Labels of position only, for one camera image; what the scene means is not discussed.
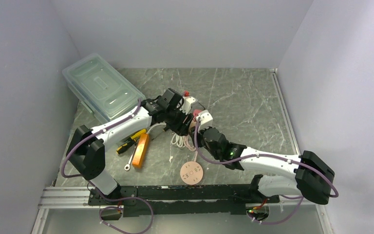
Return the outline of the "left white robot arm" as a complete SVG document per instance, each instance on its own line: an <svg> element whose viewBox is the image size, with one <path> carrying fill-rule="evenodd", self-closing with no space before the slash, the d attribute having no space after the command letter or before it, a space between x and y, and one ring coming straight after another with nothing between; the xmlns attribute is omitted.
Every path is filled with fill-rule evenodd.
<svg viewBox="0 0 374 234"><path fill-rule="evenodd" d="M193 120L193 105L197 101L197 98L183 96L168 88L155 99L140 99L136 107L108 123L92 128L85 125L78 127L62 164L61 175L68 178L65 166L70 162L78 171L78 176L101 191L101 198L107 204L117 203L121 188L105 168L105 152L131 134L156 123L165 123L177 135L186 136Z"/></svg>

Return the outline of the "pink socket cable plug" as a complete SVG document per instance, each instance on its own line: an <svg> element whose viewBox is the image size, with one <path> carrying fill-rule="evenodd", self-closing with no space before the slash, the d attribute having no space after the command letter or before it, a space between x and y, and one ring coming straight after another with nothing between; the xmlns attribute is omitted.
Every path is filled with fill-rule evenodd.
<svg viewBox="0 0 374 234"><path fill-rule="evenodd" d="M193 160L194 162L196 162L197 160L197 156L198 156L198 152L197 152L197 149L195 146L193 146L192 144L190 144L189 142L189 139L188 139L188 136L183 136L183 143L184 143L184 146L190 150L191 152L194 153L194 157L193 157Z"/></svg>

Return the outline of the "pink round socket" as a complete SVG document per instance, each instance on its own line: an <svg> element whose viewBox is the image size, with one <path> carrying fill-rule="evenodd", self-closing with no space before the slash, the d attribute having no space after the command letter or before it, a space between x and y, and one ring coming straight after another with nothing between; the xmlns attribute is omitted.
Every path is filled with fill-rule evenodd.
<svg viewBox="0 0 374 234"><path fill-rule="evenodd" d="M203 176L202 166L195 161L186 162L180 169L181 180L187 185L198 184L203 179Z"/></svg>

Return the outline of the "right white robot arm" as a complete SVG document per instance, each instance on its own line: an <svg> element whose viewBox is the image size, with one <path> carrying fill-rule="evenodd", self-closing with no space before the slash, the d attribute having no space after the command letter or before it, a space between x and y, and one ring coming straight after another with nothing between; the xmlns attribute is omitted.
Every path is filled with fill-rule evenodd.
<svg viewBox="0 0 374 234"><path fill-rule="evenodd" d="M231 170L257 172L249 185L249 197L254 202L277 195L295 195L327 205L330 198L339 196L333 184L335 172L314 152L304 151L301 155L264 152L230 142L212 127L204 130L192 127L189 136L196 147L213 156L213 159L204 156L205 161Z"/></svg>

